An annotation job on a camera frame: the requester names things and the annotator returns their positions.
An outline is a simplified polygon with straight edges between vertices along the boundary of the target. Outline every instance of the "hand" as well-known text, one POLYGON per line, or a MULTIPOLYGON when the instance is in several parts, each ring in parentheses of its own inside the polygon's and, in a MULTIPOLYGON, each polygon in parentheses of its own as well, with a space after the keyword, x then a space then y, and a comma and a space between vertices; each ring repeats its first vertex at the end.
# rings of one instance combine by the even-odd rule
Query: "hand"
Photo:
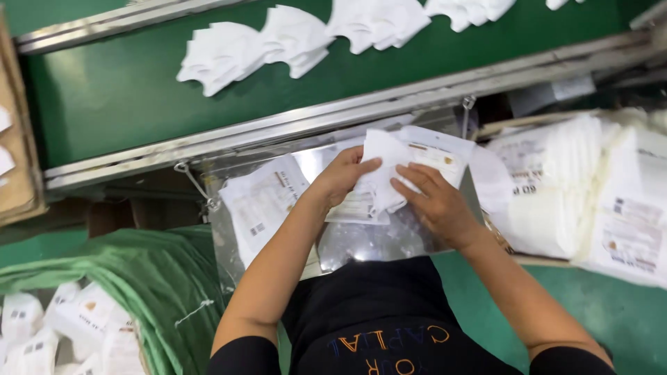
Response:
POLYGON ((394 189, 414 206, 423 225, 447 245, 464 251, 480 234, 488 232, 475 220, 461 193, 437 169, 410 163, 409 167, 397 165, 396 171, 414 183, 422 194, 392 178, 394 189))
POLYGON ((359 177, 376 170, 382 164, 380 158, 360 163, 362 156, 364 156, 363 146, 344 149, 308 188, 324 199, 327 212, 343 203, 345 196, 352 191, 359 177))

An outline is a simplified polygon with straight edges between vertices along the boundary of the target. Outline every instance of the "green cloth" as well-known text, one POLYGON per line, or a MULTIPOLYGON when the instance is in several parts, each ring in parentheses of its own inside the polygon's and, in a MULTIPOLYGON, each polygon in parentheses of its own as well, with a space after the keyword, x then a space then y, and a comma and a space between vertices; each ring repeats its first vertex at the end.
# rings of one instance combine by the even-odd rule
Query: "green cloth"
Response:
POLYGON ((205 374, 224 310, 210 229, 119 230, 89 240, 66 258, 0 270, 0 293, 97 282, 140 327, 152 375, 205 374), (196 311, 203 301, 213 304, 196 311))

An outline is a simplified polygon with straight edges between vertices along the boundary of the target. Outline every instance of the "green conveyor belt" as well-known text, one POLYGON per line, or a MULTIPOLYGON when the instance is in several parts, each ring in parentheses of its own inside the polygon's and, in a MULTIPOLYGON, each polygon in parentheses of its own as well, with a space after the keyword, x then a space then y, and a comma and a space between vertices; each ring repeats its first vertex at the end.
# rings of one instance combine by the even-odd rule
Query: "green conveyor belt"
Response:
MULTIPOLYGON (((10 1, 10 23, 20 18, 11 12, 16 1, 28 2, 10 1)), ((586 0, 578 4, 571 0, 554 12, 544 0, 517 0, 498 22, 460 34, 450 29, 447 17, 438 16, 401 49, 369 49, 352 55, 347 39, 339 38, 329 47, 330 55, 301 79, 289 78, 286 64, 265 65, 211 98, 202 96, 199 83, 175 80, 192 31, 220 21, 261 29, 266 9, 275 0, 215 9, 95 43, 24 57, 21 63, 46 169, 605 37, 627 30, 629 20, 654 2, 586 0)), ((331 11, 330 0, 279 3, 299 7, 324 21, 331 11)), ((72 19, 85 15, 77 13, 72 19)))

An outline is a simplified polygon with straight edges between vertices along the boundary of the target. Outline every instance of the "metal rail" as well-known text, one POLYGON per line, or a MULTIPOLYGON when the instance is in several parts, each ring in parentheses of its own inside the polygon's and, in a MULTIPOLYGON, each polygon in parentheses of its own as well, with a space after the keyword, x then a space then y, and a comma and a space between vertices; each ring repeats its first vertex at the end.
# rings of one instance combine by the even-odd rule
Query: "metal rail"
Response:
POLYGON ((48 169, 48 190, 69 190, 174 165, 183 159, 233 153, 419 108, 456 103, 597 69, 627 67, 659 54, 648 31, 632 31, 48 169))
POLYGON ((72 47, 140 27, 244 0, 148 0, 76 21, 47 26, 15 38, 24 55, 72 47))

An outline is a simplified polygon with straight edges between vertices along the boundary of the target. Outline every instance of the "person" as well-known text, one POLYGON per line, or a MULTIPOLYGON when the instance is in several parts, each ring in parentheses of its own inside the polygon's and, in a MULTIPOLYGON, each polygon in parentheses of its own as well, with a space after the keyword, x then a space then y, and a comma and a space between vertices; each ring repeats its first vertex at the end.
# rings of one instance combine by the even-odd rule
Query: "person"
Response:
MULTIPOLYGON (((280 374, 280 320, 292 344, 291 374, 521 374, 462 331, 429 257, 352 262, 299 282, 329 210, 382 163, 360 163, 363 152, 344 150, 325 168, 245 271, 220 320, 208 374, 280 374)), ((396 171, 421 193, 396 179, 392 186, 465 257, 528 349, 531 375, 614 374, 605 351, 497 244, 438 170, 396 171)))

